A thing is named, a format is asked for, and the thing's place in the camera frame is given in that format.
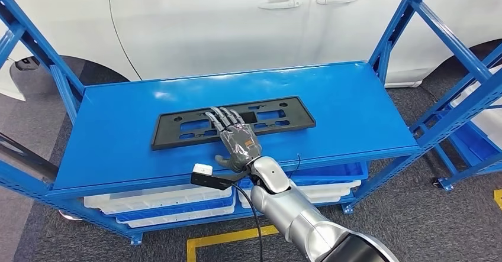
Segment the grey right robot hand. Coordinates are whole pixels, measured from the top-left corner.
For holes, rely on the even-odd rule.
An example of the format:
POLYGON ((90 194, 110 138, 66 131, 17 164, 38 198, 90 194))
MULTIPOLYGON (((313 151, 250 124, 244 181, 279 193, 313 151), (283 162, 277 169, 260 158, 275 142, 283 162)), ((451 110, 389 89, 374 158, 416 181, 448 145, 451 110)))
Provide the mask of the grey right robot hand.
POLYGON ((210 109, 205 115, 217 129, 222 143, 229 152, 228 158, 216 155, 215 161, 221 167, 235 173, 244 171, 262 154, 262 146, 255 132, 237 111, 216 106, 210 109))

